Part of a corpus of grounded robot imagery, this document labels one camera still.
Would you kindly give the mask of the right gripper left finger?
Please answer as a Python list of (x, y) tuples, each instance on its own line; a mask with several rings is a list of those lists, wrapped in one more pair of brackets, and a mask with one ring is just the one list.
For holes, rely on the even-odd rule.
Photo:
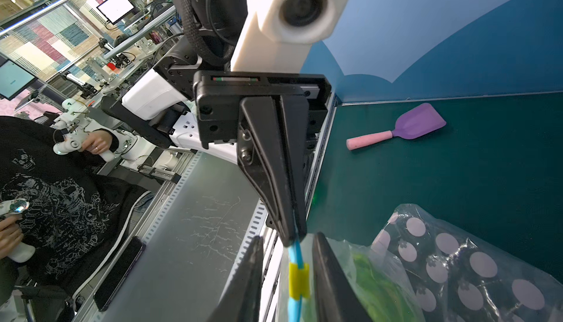
[(262, 289), (263, 238), (255, 236), (223, 297), (208, 321), (259, 321)]

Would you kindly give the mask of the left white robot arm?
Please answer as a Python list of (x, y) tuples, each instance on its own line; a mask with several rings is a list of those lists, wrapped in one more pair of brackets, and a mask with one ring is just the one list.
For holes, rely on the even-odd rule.
[(307, 233), (306, 162), (331, 93), (301, 70), (347, 1), (172, 0), (187, 57), (158, 62), (110, 111), (159, 146), (236, 163), (294, 246)]

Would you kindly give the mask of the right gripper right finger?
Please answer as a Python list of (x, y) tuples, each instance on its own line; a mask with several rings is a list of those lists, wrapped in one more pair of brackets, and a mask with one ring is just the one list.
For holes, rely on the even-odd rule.
[(318, 321), (372, 322), (321, 232), (313, 238), (312, 260)]

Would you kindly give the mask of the blue-zip bag with cabbages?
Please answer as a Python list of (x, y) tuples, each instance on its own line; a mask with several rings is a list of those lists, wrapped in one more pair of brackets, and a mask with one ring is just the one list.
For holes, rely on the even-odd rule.
[(276, 321), (423, 321), (400, 259), (384, 245), (365, 247), (322, 233), (301, 242), (309, 296), (290, 309), (290, 253), (281, 259)]

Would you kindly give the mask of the operator hand on controller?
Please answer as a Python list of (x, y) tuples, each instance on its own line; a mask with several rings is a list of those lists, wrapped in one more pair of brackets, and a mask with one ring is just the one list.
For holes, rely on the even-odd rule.
[(108, 151), (113, 143), (113, 136), (106, 130), (90, 132), (82, 143), (81, 151), (87, 151), (94, 155), (100, 155)]

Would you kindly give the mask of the pink-zip dotted zip-top bag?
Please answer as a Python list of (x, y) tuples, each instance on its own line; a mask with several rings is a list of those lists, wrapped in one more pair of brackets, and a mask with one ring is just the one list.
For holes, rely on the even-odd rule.
[(561, 321), (551, 275), (415, 204), (397, 206), (372, 249), (398, 258), (426, 321)]

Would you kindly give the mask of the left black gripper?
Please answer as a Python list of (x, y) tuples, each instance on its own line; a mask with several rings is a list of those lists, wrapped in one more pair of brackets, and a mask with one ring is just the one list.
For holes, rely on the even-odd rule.
[(274, 223), (284, 247), (306, 235), (306, 138), (328, 112), (327, 78), (317, 74), (200, 71), (194, 100), (202, 146), (239, 141), (239, 168)]

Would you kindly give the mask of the operator lower hand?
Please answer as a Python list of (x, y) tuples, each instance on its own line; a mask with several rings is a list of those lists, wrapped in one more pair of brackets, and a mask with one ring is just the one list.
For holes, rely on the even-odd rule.
[(23, 240), (18, 224), (22, 215), (8, 216), (0, 222), (0, 259), (7, 257)]

